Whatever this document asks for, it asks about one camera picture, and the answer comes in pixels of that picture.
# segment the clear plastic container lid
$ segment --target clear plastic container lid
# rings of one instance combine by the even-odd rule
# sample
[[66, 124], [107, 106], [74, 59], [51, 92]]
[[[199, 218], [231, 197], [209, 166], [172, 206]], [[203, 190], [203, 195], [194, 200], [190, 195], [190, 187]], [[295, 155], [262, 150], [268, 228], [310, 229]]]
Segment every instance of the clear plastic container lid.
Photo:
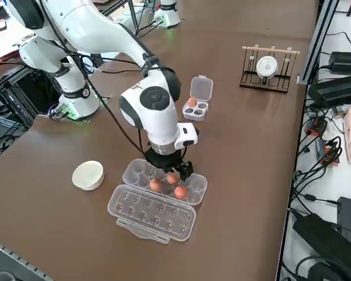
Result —
[[191, 80], [190, 96], [200, 101], [209, 101], [212, 97], [213, 81], [199, 75]]
[[163, 240], [166, 237], [187, 240], [197, 216], [195, 210], [186, 204], [124, 184], [113, 192], [108, 212], [119, 218], [118, 225], [136, 236], [156, 241], [162, 238], [156, 234], [165, 235]]

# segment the egg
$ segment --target egg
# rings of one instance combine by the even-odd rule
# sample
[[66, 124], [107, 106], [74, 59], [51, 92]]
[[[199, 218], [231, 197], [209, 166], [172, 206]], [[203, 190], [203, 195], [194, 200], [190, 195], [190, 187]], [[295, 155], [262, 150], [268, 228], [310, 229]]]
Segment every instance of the egg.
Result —
[[187, 197], [187, 187], [186, 186], [177, 186], [175, 189], [174, 189], [174, 196], [179, 199], [179, 200], [182, 200], [182, 199], [185, 199]]
[[153, 192], [159, 192], [161, 190], [161, 182], [158, 179], [153, 179], [150, 181], [150, 189]]
[[189, 107], [196, 107], [198, 105], [198, 100], [196, 98], [189, 98], [187, 101]]
[[167, 174], [166, 180], [167, 180], [168, 183], [170, 183], [170, 184], [175, 184], [175, 183], [177, 183], [180, 179], [177, 177], [177, 175], [176, 175], [175, 173], [172, 173], [172, 174]]

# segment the clear plastic egg carton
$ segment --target clear plastic egg carton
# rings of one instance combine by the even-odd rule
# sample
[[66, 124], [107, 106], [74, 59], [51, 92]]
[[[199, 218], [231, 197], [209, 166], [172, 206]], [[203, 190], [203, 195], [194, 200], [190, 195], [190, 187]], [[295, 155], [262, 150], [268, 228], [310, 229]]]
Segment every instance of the clear plastic egg carton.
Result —
[[183, 106], [182, 112], [185, 119], [203, 121], [208, 112], [208, 101], [212, 97], [213, 81], [206, 76], [199, 75], [191, 80], [190, 97], [197, 100], [197, 105], [191, 107], [188, 102]]
[[191, 206], [124, 184], [113, 192], [108, 212], [136, 236], [163, 244], [187, 240], [196, 219]]
[[[143, 159], [135, 159], [131, 161], [122, 176], [124, 183], [148, 191], [150, 191], [150, 181], [155, 178], [162, 183], [161, 192], [158, 194], [189, 205], [200, 204], [208, 186], [207, 179], [202, 175], [195, 173], [193, 173], [185, 182], [180, 180], [176, 184], [169, 184], [164, 171], [155, 168]], [[188, 189], [187, 197], [183, 200], [176, 199], [174, 196], [174, 189], [179, 185], [186, 186]]]

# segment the white disc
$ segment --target white disc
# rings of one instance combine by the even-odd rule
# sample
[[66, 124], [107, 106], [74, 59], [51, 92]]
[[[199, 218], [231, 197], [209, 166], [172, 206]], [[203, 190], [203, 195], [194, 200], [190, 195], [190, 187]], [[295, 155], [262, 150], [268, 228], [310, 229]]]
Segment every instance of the white disc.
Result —
[[277, 73], [277, 60], [271, 56], [262, 57], [256, 64], [256, 72], [260, 78], [272, 78]]
[[97, 161], [84, 162], [75, 169], [71, 180], [83, 190], [97, 189], [104, 180], [103, 166]]

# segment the brown table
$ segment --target brown table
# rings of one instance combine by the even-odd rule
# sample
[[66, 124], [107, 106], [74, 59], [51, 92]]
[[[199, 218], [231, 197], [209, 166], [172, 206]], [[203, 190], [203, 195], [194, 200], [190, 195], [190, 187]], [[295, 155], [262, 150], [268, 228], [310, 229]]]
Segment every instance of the brown table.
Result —
[[[190, 239], [165, 246], [117, 227], [107, 204], [128, 163], [140, 157], [106, 111], [90, 124], [36, 118], [0, 157], [0, 243], [55, 280], [274, 280], [304, 88], [287, 95], [239, 88], [243, 45], [308, 48], [316, 1], [178, 0], [185, 21], [154, 30], [144, 42], [183, 83], [178, 112], [194, 76], [214, 81], [210, 110], [197, 123], [199, 143], [187, 159], [208, 179]], [[125, 67], [107, 64], [113, 69]], [[117, 96], [137, 73], [93, 79], [123, 127]], [[101, 187], [71, 182], [83, 161], [100, 161]]]

